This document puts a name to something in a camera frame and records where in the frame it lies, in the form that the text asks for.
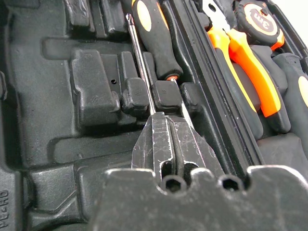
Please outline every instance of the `black rubber grip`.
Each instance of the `black rubber grip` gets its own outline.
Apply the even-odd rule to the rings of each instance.
[[[269,74],[277,85],[280,94],[284,95],[288,88],[287,78],[281,68],[279,68],[272,60],[271,55],[273,51],[268,46],[251,45],[250,48],[269,71]]]
[[[277,84],[273,79],[273,76],[276,77],[276,80],[278,80],[281,77],[283,78],[283,77],[285,77],[285,74],[275,64],[275,62],[271,59],[271,57],[268,56],[269,51],[268,51],[267,48],[264,47],[264,46],[256,46],[256,47],[254,47],[253,53],[256,55],[256,58],[259,60],[259,62],[264,66],[264,68],[266,69],[271,81],[273,82],[273,84],[276,88],[279,100],[280,100],[281,108],[277,113],[268,116],[266,119],[267,119],[268,124],[271,126],[271,128],[274,131],[276,131],[278,133],[287,133],[291,129],[289,116],[288,116],[287,111],[285,109],[281,94],[280,94],[278,87],[277,87]]]
[[[302,140],[304,152],[308,156],[308,107],[303,98],[308,92],[308,77],[303,72],[297,55],[279,54],[273,60],[286,74],[288,89],[283,99],[290,118],[291,131]]]
[[[136,0],[132,7],[135,25],[146,49],[152,53],[159,80],[181,76],[183,70],[177,63],[169,29],[156,0]]]
[[[277,38],[279,36],[280,29],[277,29],[277,33],[275,35],[266,35],[258,30],[256,30],[247,20],[247,17],[251,17],[253,21],[255,21],[256,25],[258,25],[261,29],[263,23],[268,23],[269,25],[269,31],[271,32],[271,27],[273,27],[271,22],[267,22],[267,20],[262,17],[262,15],[258,14],[257,11],[252,10],[249,15],[245,14],[245,6],[247,4],[254,4],[257,6],[262,7],[265,12],[271,15],[267,5],[262,1],[257,0],[241,0],[238,2],[237,7],[235,9],[235,16],[237,19],[238,24],[238,30],[241,32],[245,32],[247,34],[247,40],[249,44],[256,44],[256,45],[266,45],[266,46],[272,46],[275,43],[277,43]]]
[[[244,94],[242,93],[239,85],[237,84],[229,66],[225,60],[223,52],[221,49],[215,49],[219,62],[222,67],[223,76],[225,81],[228,85],[228,88],[233,95],[234,99],[237,101],[239,106],[241,107],[243,114],[248,122],[248,125],[252,131],[252,134],[256,140],[260,139],[263,135],[263,127],[261,121],[259,119],[258,114],[250,107],[247,99],[245,98]]]

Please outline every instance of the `black plastic tool tray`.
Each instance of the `black plastic tool tray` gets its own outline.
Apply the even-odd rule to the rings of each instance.
[[[0,230],[86,230],[104,171],[130,167],[148,116],[145,92],[134,87],[142,83],[120,2],[72,2],[0,0]],[[269,7],[283,25],[285,49],[307,71],[305,45],[279,8]],[[243,178],[248,166],[262,164],[259,150],[196,6],[166,0],[162,10],[196,130],[225,173]],[[145,57],[154,73],[151,54]],[[161,88],[177,90],[155,74],[152,80],[160,109],[178,114],[179,95],[170,100]]]

